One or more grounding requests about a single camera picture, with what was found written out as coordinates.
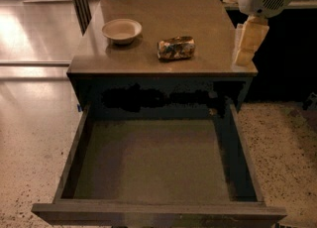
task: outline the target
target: bowl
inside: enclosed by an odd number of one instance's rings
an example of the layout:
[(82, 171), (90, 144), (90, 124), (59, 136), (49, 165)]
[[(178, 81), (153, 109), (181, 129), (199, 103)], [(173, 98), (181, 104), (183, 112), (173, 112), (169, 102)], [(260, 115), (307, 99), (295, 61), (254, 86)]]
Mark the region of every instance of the bowl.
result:
[(130, 44), (141, 30), (141, 24), (131, 19), (116, 19), (102, 27), (103, 35), (118, 45)]

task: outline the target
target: open drawer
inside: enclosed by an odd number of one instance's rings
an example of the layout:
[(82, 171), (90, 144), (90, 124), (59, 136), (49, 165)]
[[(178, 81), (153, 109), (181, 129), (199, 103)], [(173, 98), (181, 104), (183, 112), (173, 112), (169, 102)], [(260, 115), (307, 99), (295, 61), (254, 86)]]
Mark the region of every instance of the open drawer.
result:
[(270, 227), (236, 108), (204, 119), (100, 120), (86, 106), (53, 203), (52, 225)]

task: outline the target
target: metal rail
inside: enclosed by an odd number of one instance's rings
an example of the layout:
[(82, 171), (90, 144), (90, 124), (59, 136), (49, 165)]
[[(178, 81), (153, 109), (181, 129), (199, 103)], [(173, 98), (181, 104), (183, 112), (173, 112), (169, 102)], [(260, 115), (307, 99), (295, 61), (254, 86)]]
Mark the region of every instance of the metal rail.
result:
[(31, 60), (0, 60), (0, 66), (41, 66), (41, 67), (69, 67), (70, 60), (31, 61)]

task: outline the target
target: wooden table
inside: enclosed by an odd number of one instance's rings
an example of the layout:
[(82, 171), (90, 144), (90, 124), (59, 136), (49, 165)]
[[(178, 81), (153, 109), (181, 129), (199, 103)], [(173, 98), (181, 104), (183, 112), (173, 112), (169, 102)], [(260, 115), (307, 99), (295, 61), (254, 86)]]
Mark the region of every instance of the wooden table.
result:
[[(118, 47), (104, 23), (142, 35)], [(194, 57), (159, 61), (159, 40), (192, 36)], [(257, 70), (232, 65), (234, 27), (219, 0), (101, 0), (68, 77), (84, 109), (50, 224), (270, 227), (237, 119)]]

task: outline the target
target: speckled floor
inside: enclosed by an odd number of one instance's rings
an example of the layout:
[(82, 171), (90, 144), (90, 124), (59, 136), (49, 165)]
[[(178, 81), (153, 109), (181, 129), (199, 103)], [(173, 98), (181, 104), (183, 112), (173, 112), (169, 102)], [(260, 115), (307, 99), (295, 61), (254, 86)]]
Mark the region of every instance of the speckled floor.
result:
[[(0, 59), (69, 60), (80, 36), (70, 2), (0, 0)], [(51, 227), (31, 208), (53, 200), (81, 116), (65, 71), (0, 67), (0, 227)], [(247, 103), (239, 119), (266, 204), (317, 227), (317, 111)]]

